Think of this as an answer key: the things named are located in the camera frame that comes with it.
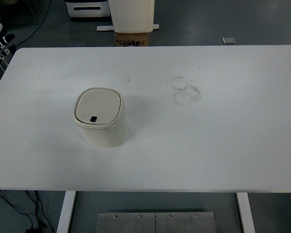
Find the metal plate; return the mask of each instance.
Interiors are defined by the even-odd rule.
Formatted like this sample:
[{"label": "metal plate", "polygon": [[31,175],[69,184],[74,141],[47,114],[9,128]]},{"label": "metal plate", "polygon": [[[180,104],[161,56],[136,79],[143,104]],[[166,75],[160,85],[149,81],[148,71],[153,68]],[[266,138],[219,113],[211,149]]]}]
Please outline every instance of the metal plate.
[{"label": "metal plate", "polygon": [[233,37],[222,37],[223,43],[225,45],[234,45],[236,44],[235,40]]},{"label": "metal plate", "polygon": [[99,213],[96,233],[216,233],[214,212]]},{"label": "metal plate", "polygon": [[156,233],[216,233],[214,212],[156,213]]},{"label": "metal plate", "polygon": [[155,233],[155,213],[98,213],[96,233]]}]

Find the trash can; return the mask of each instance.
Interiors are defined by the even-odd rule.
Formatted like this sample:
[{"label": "trash can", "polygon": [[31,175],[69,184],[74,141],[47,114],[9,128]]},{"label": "trash can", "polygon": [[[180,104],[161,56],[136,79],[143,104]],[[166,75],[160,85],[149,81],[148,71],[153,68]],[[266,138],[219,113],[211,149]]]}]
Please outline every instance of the trash can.
[{"label": "trash can", "polygon": [[124,141],[127,130],[124,99],[116,90],[95,87],[83,91],[76,102],[74,118],[94,147],[116,147]]},{"label": "trash can", "polygon": [[116,33],[153,31],[154,0],[108,0]]}]

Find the cable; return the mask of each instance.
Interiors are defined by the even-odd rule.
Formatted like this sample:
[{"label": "cable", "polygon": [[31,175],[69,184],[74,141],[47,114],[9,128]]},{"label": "cable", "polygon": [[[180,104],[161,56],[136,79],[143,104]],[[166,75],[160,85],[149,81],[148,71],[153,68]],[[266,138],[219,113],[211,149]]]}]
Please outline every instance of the cable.
[{"label": "cable", "polygon": [[48,15],[48,12],[49,12],[49,7],[50,7],[50,4],[51,4],[51,2],[52,2],[52,0],[49,0],[49,4],[48,4],[48,10],[47,10],[47,12],[46,12],[46,14],[45,14],[45,16],[44,16],[44,19],[43,19],[43,21],[42,21],[42,23],[40,24],[40,26],[27,38],[27,39],[25,39],[24,41],[22,41],[22,42],[20,42],[18,45],[16,45],[16,47],[18,47],[18,46],[20,46],[22,43],[24,43],[25,41],[27,41],[30,37],[32,37],[39,29],[40,29],[40,27],[42,26],[42,24],[44,23],[44,21],[45,21],[45,19],[46,19],[46,17],[47,17],[47,15]]},{"label": "cable", "polygon": [[52,228],[52,225],[51,225],[51,223],[50,223],[50,221],[49,221],[49,219],[48,219],[48,217],[46,217],[46,215],[45,215],[44,212],[43,212],[43,203],[42,203],[42,201],[41,201],[41,200],[39,199],[39,197],[38,197],[38,191],[35,191],[34,194],[35,194],[35,196],[37,197],[37,202],[39,201],[39,202],[41,203],[42,214],[43,214],[43,216],[47,219],[48,224],[49,224],[49,226],[50,226],[50,228],[51,228],[51,230],[52,230],[52,233],[55,233],[55,232],[54,232],[54,229]]},{"label": "cable", "polygon": [[35,217],[37,218],[37,222],[40,228],[40,225],[42,225],[44,228],[47,228],[48,226],[46,224],[44,224],[44,222],[42,222],[39,217],[38,217],[38,200],[35,201],[34,199],[32,199],[32,197],[29,195],[29,192],[27,190],[25,190],[27,196],[35,203]]},{"label": "cable", "polygon": [[14,207],[11,203],[9,203],[2,195],[1,195],[1,191],[2,190],[0,190],[0,197],[3,199],[3,200],[5,200],[5,202],[6,203],[8,203],[11,207],[13,207],[20,215],[26,215],[29,219],[30,219],[30,222],[31,222],[31,229],[33,229],[33,222],[32,222],[32,220],[31,220],[31,218],[29,217],[29,215],[28,214],[24,214],[24,213],[21,213],[20,211],[18,211],[18,209],[16,208],[16,207]]}]

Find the white metal table leg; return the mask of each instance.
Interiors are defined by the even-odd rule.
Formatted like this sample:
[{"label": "white metal table leg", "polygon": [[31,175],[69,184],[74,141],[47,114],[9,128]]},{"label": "white metal table leg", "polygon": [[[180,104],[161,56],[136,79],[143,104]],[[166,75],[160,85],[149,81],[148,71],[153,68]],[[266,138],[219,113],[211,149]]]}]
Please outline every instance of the white metal table leg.
[{"label": "white metal table leg", "polygon": [[66,191],[57,233],[68,233],[76,191]]},{"label": "white metal table leg", "polygon": [[239,212],[242,220],[243,233],[255,233],[251,208],[247,193],[237,193]]}]

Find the floor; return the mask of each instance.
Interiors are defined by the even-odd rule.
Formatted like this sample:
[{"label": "floor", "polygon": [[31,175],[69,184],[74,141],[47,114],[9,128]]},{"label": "floor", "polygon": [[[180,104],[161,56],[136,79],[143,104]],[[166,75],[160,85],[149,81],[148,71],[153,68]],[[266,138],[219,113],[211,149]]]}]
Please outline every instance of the floor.
[{"label": "floor", "polygon": [[[39,24],[25,0],[0,5],[0,23],[8,33],[15,34],[12,41],[15,45],[40,27],[47,14],[38,31],[18,49],[114,46],[113,32],[96,32],[98,25],[111,25],[110,18],[72,20],[64,0],[52,0],[50,6],[49,0],[40,1],[41,4],[29,0]],[[159,23],[160,29],[150,34],[150,46],[223,46],[221,37],[225,36],[234,37],[237,45],[291,44],[291,1],[156,0],[154,23]],[[35,204],[24,191],[6,190],[2,194],[17,209],[29,213],[34,227],[38,227]],[[64,195],[62,191],[39,191],[44,213],[55,231]],[[249,200],[257,233],[291,233],[291,194],[254,193],[249,194]],[[218,233],[242,232],[234,193],[129,192],[78,192],[69,232],[93,233],[98,212],[116,211],[214,211]],[[39,218],[48,225],[41,207]],[[0,198],[0,232],[24,233],[30,227],[27,216],[18,214]],[[42,232],[52,231],[48,226]]]}]

